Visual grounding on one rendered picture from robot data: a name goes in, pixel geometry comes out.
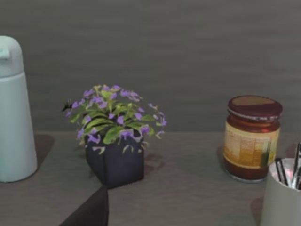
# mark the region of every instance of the bottle lid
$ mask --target bottle lid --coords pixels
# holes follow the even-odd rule
[[[11,77],[24,71],[19,43],[8,36],[0,36],[0,78]]]
[[[282,105],[270,98],[260,96],[238,96],[228,103],[228,112],[252,121],[274,121],[281,117]]]

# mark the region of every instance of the sauce jar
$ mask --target sauce jar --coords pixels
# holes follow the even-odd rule
[[[228,103],[223,157],[235,179],[262,181],[276,156],[282,105],[270,98],[238,96]]]

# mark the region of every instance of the yellow label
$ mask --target yellow label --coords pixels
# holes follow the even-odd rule
[[[227,161],[239,167],[266,167],[275,159],[278,136],[279,129],[270,133],[250,133],[226,123],[223,155]]]

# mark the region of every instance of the dark red lid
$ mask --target dark red lid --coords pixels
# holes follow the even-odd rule
[[[270,98],[238,96],[228,103],[228,111],[238,117],[253,121],[274,121],[281,117],[282,105]]]

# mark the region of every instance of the background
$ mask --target background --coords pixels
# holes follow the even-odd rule
[[[35,130],[70,130],[64,101],[94,84],[133,89],[169,131],[224,130],[227,101],[271,97],[282,129],[301,131],[297,0],[1,0],[17,39]]]

